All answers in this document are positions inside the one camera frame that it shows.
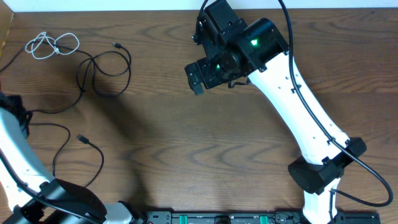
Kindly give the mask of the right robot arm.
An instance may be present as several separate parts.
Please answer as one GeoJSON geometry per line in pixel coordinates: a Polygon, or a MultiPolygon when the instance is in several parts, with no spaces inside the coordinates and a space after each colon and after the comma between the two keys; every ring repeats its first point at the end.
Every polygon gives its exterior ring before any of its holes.
{"type": "Polygon", "coordinates": [[[350,138],[327,115],[302,78],[292,39],[263,17],[252,24],[226,1],[204,2],[193,41],[205,57],[185,67],[196,95],[240,78],[256,86],[272,103],[293,134],[301,155],[288,167],[304,193],[303,216],[310,223],[337,219],[335,195],[345,168],[366,151],[361,138],[350,138]]]}

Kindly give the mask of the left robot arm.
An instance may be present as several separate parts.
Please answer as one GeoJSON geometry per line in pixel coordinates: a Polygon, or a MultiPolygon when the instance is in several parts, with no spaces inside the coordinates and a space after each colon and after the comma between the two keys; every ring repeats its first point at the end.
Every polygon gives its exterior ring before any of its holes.
{"type": "Polygon", "coordinates": [[[134,223],[123,202],[104,204],[87,187],[56,178],[27,137],[32,114],[19,95],[1,95],[1,185],[12,215],[6,223],[134,223]]]}

